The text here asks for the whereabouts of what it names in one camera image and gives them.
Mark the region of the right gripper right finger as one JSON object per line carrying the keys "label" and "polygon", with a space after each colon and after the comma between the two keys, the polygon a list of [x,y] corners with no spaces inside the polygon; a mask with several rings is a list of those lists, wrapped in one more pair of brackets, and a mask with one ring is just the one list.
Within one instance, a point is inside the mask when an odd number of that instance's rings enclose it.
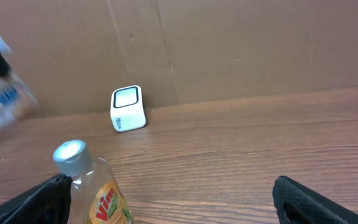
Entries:
{"label": "right gripper right finger", "polygon": [[358,214],[284,175],[272,197],[280,224],[358,224]]}

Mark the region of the green lidded jar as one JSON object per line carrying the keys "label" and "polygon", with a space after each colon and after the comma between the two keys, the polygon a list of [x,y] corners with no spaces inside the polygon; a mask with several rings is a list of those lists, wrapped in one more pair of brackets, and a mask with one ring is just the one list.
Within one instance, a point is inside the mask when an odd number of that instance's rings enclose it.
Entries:
{"label": "green lidded jar", "polygon": [[0,128],[28,118],[38,108],[35,96],[10,67],[9,73],[0,77]]}

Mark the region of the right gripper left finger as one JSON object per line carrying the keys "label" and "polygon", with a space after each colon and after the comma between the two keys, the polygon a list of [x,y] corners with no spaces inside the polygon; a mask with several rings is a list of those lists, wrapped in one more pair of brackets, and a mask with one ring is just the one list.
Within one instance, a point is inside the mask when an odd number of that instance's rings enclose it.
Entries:
{"label": "right gripper left finger", "polygon": [[71,205],[70,176],[57,174],[0,205],[0,224],[66,224]]}

